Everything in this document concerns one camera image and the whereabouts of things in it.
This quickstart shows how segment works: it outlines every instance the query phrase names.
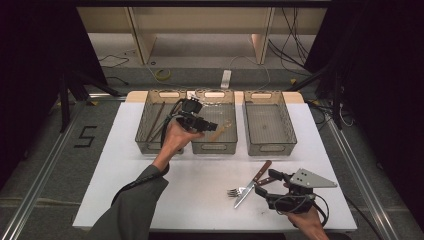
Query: knife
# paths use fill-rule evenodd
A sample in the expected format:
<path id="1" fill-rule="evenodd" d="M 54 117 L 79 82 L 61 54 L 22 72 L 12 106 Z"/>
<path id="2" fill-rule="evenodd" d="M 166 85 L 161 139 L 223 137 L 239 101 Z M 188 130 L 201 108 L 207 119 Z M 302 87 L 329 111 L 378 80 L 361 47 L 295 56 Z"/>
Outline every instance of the knife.
<path id="1" fill-rule="evenodd" d="M 253 177 L 252 181 L 247 184 L 247 187 L 243 190 L 240 196 L 237 197 L 236 202 L 234 203 L 234 208 L 237 208 L 238 205 L 246 198 L 247 194 L 249 194 L 250 190 L 255 186 L 255 183 L 259 180 L 259 178 L 265 173 L 265 171 L 271 166 L 272 161 L 266 160 L 265 164 L 259 170 L 259 172 Z"/>

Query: white table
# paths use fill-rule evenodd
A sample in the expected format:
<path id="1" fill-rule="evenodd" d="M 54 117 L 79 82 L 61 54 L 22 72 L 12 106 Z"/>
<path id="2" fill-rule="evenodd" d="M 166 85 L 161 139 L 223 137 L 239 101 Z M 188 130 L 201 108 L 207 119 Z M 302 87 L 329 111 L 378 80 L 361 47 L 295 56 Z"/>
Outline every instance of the white table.
<path id="1" fill-rule="evenodd" d="M 93 178 L 73 223 L 89 229 L 110 207 L 113 196 L 133 181 L 152 162 L 154 155 L 142 155 L 135 134 L 144 103 L 122 103 L 113 123 Z M 245 186 L 261 168 L 264 160 L 270 168 L 288 174 L 305 168 L 338 182 L 325 152 L 314 120 L 306 104 L 287 104 L 298 143 L 290 156 L 251 157 L 247 155 L 241 103 L 236 101 L 238 143 L 234 155 L 194 155 L 191 145 L 171 161 L 165 178 L 170 182 L 157 204 L 152 231 L 257 231 L 295 230 L 287 217 L 269 210 L 265 199 L 254 190 L 234 209 L 234 198 L 227 189 Z M 275 181 L 264 186 L 270 193 L 284 194 L 287 189 Z M 314 189 L 330 208 L 325 229 L 345 232 L 357 229 L 340 187 Z M 321 200 L 318 205 L 326 211 Z"/>

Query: gray sleeve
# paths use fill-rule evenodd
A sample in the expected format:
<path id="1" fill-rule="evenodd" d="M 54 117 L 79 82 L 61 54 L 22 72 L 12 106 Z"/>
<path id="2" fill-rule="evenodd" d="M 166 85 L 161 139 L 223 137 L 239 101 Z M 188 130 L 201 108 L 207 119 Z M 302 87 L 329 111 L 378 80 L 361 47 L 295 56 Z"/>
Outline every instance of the gray sleeve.
<path id="1" fill-rule="evenodd" d="M 157 173 L 148 166 L 138 178 Z M 168 185 L 163 177 L 122 192 L 116 202 L 94 224 L 87 239 L 148 239 L 150 224 L 163 190 Z"/>

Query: person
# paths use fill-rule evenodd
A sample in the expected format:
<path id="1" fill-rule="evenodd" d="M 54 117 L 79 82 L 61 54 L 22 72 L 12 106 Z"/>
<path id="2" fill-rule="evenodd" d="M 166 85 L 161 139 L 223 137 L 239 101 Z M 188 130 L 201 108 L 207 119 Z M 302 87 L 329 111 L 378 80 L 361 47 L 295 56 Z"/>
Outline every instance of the person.
<path id="1" fill-rule="evenodd" d="M 203 136 L 204 133 L 188 132 L 176 121 L 171 121 L 167 127 L 163 147 L 138 179 L 164 171 L 179 149 L 185 147 L 191 140 Z M 167 180 L 158 177 L 120 193 L 114 204 L 90 229 L 87 239 L 147 240 L 156 203 L 167 185 Z M 308 238 L 326 239 L 315 208 L 312 207 L 308 213 L 287 213 L 287 216 Z"/>

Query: fork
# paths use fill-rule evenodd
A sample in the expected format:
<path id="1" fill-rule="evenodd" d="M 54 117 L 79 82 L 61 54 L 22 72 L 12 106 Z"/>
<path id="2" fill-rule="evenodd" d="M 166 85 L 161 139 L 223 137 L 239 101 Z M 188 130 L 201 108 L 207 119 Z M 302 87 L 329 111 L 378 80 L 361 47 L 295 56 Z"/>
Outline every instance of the fork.
<path id="1" fill-rule="evenodd" d="M 267 177 L 265 179 L 262 179 L 260 181 L 257 181 L 255 185 L 263 186 L 263 185 L 268 184 L 268 183 L 271 183 L 271 182 L 273 182 L 275 180 L 277 180 L 277 179 L 272 178 L 272 177 Z M 234 189 L 231 189 L 231 190 L 227 190 L 227 196 L 228 197 L 238 197 L 238 196 L 240 196 L 240 194 L 243 192 L 244 189 L 246 189 L 246 188 L 245 187 L 239 187 L 239 188 L 234 188 Z"/>

